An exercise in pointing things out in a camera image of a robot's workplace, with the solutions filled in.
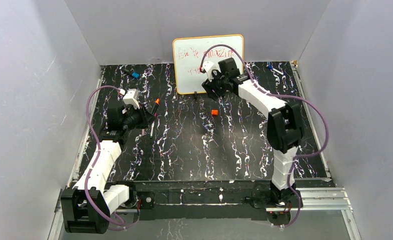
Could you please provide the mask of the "orange highlighter cap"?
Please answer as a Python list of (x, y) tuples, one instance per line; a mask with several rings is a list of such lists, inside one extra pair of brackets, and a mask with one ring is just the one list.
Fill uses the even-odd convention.
[(212, 109), (211, 110), (211, 115), (212, 116), (218, 116), (219, 115), (219, 111), (217, 109)]

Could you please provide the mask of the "black orange highlighter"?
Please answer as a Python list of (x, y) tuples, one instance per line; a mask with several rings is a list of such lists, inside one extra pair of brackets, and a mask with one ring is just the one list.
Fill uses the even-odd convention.
[(160, 105), (160, 99), (157, 98), (157, 99), (154, 101), (154, 104), (153, 104), (152, 109), (151, 109), (151, 113), (152, 113), (154, 116), (157, 114), (157, 109), (158, 109), (159, 105)]

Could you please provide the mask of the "white green-tipped pen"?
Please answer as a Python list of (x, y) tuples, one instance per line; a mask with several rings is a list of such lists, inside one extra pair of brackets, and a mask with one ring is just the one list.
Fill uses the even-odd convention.
[(154, 136), (154, 127), (155, 127), (155, 122), (152, 122), (151, 128), (150, 128), (150, 139), (152, 139)]

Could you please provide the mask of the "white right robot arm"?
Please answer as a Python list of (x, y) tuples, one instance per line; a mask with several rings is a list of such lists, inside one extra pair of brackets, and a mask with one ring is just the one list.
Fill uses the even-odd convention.
[(297, 151), (305, 135), (300, 105), (273, 96), (248, 70), (240, 71), (232, 57), (218, 63), (203, 61), (199, 69), (207, 75), (202, 87), (209, 98), (217, 100), (227, 92), (233, 93), (267, 118), (266, 139), (273, 149), (269, 201), (275, 205), (286, 204), (295, 197), (296, 205), (301, 208), (303, 203), (294, 178)]

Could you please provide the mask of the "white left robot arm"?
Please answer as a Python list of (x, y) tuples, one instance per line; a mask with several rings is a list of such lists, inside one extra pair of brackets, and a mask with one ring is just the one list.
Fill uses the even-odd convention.
[(147, 109), (140, 104), (109, 108), (106, 124), (98, 134), (96, 150), (83, 175), (61, 194), (64, 229), (68, 233), (104, 234), (112, 214), (130, 199), (130, 186), (112, 184), (106, 188), (111, 170), (120, 157), (127, 135), (134, 129), (146, 129), (156, 120), (160, 100)]

